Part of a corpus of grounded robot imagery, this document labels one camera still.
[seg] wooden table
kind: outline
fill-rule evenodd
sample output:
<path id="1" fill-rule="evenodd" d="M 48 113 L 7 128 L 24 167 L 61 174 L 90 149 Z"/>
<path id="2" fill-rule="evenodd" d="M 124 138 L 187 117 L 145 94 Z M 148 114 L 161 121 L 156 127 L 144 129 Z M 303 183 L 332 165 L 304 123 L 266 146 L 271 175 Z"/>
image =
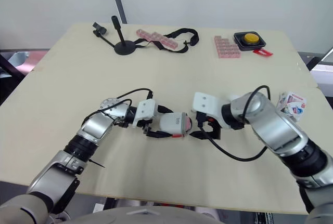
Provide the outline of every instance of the wooden table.
<path id="1" fill-rule="evenodd" d="M 116 43 L 111 24 L 106 38 Z M 170 33 L 178 28 L 124 25 L 125 39 L 137 29 Z M 47 162 L 74 136 L 85 116 L 109 97 L 139 87 L 154 91 L 159 104 L 190 112 L 194 93 L 217 97 L 243 95 L 270 86 L 275 104 L 282 91 L 308 101 L 299 125 L 323 149 L 330 141 L 333 112 L 287 36 L 258 31 L 274 53 L 264 58 L 242 52 L 240 59 L 219 59 L 213 37 L 232 38 L 243 30 L 197 29 L 199 43 L 184 54 L 154 45 L 119 56 L 92 34 L 90 23 L 72 26 L 0 107 L 0 180 L 28 185 Z M 190 34 L 180 35 L 182 47 Z M 133 105 L 146 92 L 131 95 Z M 222 130 L 219 145 L 250 157 L 263 147 L 252 129 Z M 157 202 L 252 211 L 305 213 L 298 186 L 271 152 L 260 159 L 233 161 L 206 140 L 153 139 L 139 128 L 114 127 L 81 177 L 79 193 Z"/>

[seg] pink plastic blocks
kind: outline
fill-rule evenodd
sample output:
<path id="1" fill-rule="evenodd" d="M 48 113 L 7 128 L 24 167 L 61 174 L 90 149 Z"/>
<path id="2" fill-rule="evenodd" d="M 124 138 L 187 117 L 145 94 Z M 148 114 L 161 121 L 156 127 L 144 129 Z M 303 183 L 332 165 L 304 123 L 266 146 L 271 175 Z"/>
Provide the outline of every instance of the pink plastic blocks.
<path id="1" fill-rule="evenodd" d="M 240 58 L 237 44 L 230 44 L 229 39 L 221 38 L 221 36 L 215 36 L 214 41 L 220 59 Z"/>
<path id="2" fill-rule="evenodd" d="M 168 46 L 172 49 L 176 49 L 178 47 L 178 43 L 176 41 L 172 41 L 171 39 L 157 32 L 153 32 L 152 34 L 150 34 L 142 29 L 139 29 L 136 31 L 136 34 L 140 38 L 144 38 L 146 41 L 159 41 L 162 43 L 162 45 Z"/>

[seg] black cable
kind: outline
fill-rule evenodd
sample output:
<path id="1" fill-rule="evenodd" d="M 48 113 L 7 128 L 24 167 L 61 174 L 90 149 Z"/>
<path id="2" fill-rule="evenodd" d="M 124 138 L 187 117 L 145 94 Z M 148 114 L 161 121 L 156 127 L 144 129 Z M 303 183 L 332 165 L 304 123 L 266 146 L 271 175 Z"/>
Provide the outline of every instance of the black cable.
<path id="1" fill-rule="evenodd" d="M 109 42 L 106 38 L 104 38 L 102 35 L 99 36 L 101 39 L 103 39 L 106 43 L 108 43 L 110 46 L 114 48 L 114 44 Z"/>
<path id="2" fill-rule="evenodd" d="M 131 106 L 131 105 L 132 105 L 132 100 L 129 99 L 129 98 L 127 98 L 127 99 L 121 100 L 121 101 L 118 102 L 118 103 L 115 103 L 115 104 L 112 105 L 112 106 L 109 106 L 109 107 L 106 107 L 106 108 L 103 108 L 103 109 L 100 109 L 100 110 L 94 111 L 93 113 L 90 113 L 88 116 L 86 116 L 86 117 L 84 118 L 84 120 L 83 120 L 81 126 L 84 125 L 84 123 L 87 122 L 87 120 L 88 120 L 91 116 L 93 116 L 93 115 L 95 115 L 96 113 L 99 113 L 99 112 L 103 113 L 105 116 L 110 117 L 108 114 L 104 113 L 104 111 L 109 110 L 109 109 L 111 109 L 111 108 L 113 108 L 113 107 L 116 107 L 116 106 L 120 105 L 121 103 L 124 103 L 124 102 L 127 102 L 127 101 L 130 102 L 129 106 Z"/>
<path id="3" fill-rule="evenodd" d="M 125 96 L 127 96 L 128 94 L 134 93 L 134 92 L 139 91 L 139 90 L 147 90 L 147 91 L 149 91 L 149 94 L 152 95 L 152 90 L 151 90 L 151 89 L 148 89 L 148 88 L 139 88 L 139 89 L 131 90 L 131 91 L 129 91 L 128 93 L 125 93 L 125 94 L 123 94 L 123 95 L 118 96 L 117 98 L 119 99 L 119 98 L 125 97 Z"/>
<path id="4" fill-rule="evenodd" d="M 244 110 L 243 110 L 243 114 L 242 114 L 242 121 L 243 123 L 245 123 L 245 115 L 246 115 L 246 111 L 249 107 L 249 104 L 250 104 L 250 101 L 252 100 L 252 98 L 254 97 L 254 95 L 262 88 L 266 88 L 267 90 L 267 97 L 268 99 L 270 100 L 271 99 L 271 92 L 270 92 L 270 88 L 267 86 L 267 85 L 262 85 L 262 86 L 259 86 L 257 89 L 255 89 L 250 97 L 248 98 L 248 100 L 246 101 L 246 104 L 245 104 L 245 107 L 244 107 Z M 257 155 L 253 156 L 253 157 L 249 157 L 249 158 L 240 158 L 240 157 L 237 157 L 237 156 L 234 156 L 232 154 L 230 154 L 229 152 L 227 152 L 226 150 L 224 150 L 222 147 L 220 147 L 209 135 L 208 133 L 202 128 L 202 127 L 199 127 L 201 132 L 203 133 L 203 135 L 218 149 L 220 150 L 222 153 L 224 153 L 225 155 L 229 156 L 230 158 L 232 159 L 235 159 L 237 161 L 240 161 L 240 162 L 251 162 L 251 161 L 254 161 L 256 159 L 258 159 L 259 157 L 262 156 L 262 154 L 267 150 L 267 147 L 265 146 Z"/>
<path id="5" fill-rule="evenodd" d="M 240 157 L 236 157 L 232 154 L 230 154 L 229 152 L 227 152 L 226 150 L 224 150 L 223 148 L 221 148 L 209 135 L 208 133 L 202 128 L 199 127 L 201 132 L 203 133 L 204 137 L 206 137 L 218 150 L 220 150 L 222 153 L 224 153 L 225 155 L 229 156 L 232 159 L 235 159 L 237 161 L 240 162 L 251 162 L 255 159 L 258 159 L 259 157 L 261 157 L 261 155 L 266 151 L 267 147 L 263 148 L 257 155 L 250 157 L 250 158 L 240 158 Z"/>

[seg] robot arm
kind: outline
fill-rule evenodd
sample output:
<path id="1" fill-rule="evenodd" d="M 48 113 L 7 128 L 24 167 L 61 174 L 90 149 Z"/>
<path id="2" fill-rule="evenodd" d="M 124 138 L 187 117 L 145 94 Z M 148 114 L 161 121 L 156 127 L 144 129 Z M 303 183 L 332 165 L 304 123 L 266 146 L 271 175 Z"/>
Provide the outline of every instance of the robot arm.
<path id="1" fill-rule="evenodd" d="M 66 147 L 34 178 L 27 193 L 0 206 L 0 223 L 45 223 L 49 213 L 61 213 L 80 184 L 76 175 L 83 172 L 114 125 L 139 126 L 144 129 L 144 134 L 156 138 L 182 136 L 191 128 L 186 113 L 173 113 L 151 98 L 140 102 L 138 108 L 126 101 L 132 102 L 129 99 L 106 99 L 100 110 L 86 117 Z M 149 126 L 155 120 L 159 120 L 159 131 L 152 131 Z"/>
<path id="2" fill-rule="evenodd" d="M 296 179 L 306 209 L 311 212 L 307 223 L 333 223 L 332 157 L 310 140 L 289 116 L 278 111 L 262 93 L 256 93 L 247 103 L 250 95 L 245 94 L 228 103 L 214 96 L 196 93 L 193 109 L 197 111 L 198 126 L 209 122 L 210 118 L 217 121 L 220 128 L 240 129 L 244 124 L 250 124 L 254 133 Z M 246 104 L 248 107 L 243 121 Z"/>

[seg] yellow button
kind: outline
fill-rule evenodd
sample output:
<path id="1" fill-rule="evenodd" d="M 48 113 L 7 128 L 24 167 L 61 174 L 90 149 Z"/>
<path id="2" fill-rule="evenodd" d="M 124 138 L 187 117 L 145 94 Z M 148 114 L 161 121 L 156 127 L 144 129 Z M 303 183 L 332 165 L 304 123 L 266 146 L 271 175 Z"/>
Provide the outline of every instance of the yellow button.
<path id="1" fill-rule="evenodd" d="M 247 33 L 244 35 L 244 40 L 248 43 L 257 43 L 259 41 L 259 37 L 258 35 L 254 34 L 254 33 Z"/>

